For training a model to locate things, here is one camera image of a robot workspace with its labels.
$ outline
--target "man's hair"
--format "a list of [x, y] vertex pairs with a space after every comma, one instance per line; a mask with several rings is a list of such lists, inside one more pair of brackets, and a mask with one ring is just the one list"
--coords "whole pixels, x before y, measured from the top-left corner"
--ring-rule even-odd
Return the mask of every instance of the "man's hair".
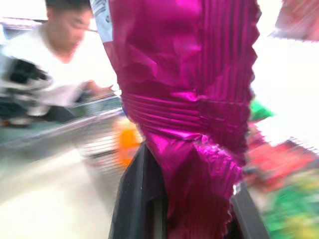
[[91, 8], [90, 0], [45, 0], [46, 7], [55, 10], [83, 10]]

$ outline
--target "man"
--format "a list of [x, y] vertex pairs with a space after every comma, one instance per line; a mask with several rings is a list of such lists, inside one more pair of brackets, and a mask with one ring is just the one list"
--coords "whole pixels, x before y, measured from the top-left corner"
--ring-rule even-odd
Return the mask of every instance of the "man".
[[46, 0], [46, 6], [47, 23], [9, 41], [2, 56], [29, 61], [48, 73], [53, 83], [39, 99], [46, 106], [71, 105], [85, 86], [97, 96], [109, 92], [117, 77], [99, 35], [88, 31], [90, 1]]

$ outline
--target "white t-shirt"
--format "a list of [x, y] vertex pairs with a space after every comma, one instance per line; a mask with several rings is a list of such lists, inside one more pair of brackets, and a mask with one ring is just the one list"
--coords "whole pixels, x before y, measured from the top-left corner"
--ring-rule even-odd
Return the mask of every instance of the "white t-shirt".
[[63, 63], [54, 55], [44, 35], [44, 26], [21, 34], [8, 42], [2, 56], [26, 60], [44, 70], [53, 79], [53, 84], [43, 90], [40, 101], [49, 106], [69, 106], [79, 96], [83, 83], [93, 80], [100, 87], [117, 83], [101, 38], [95, 32], [86, 32], [72, 60]]

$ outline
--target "snack bag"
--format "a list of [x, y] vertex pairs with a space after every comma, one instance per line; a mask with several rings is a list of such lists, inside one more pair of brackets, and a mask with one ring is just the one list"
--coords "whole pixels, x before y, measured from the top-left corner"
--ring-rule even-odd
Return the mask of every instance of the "snack bag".
[[109, 9], [104, 47], [161, 167], [168, 239], [221, 239], [245, 164], [256, 0], [112, 0]]

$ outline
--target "orange bottle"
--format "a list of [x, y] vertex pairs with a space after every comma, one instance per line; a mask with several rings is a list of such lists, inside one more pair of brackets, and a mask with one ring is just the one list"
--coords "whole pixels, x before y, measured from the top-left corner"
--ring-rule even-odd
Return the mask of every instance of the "orange bottle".
[[128, 167], [142, 142], [142, 137], [139, 134], [135, 124], [129, 121], [127, 118], [120, 120], [117, 123], [116, 128], [119, 135], [118, 160], [121, 165]]

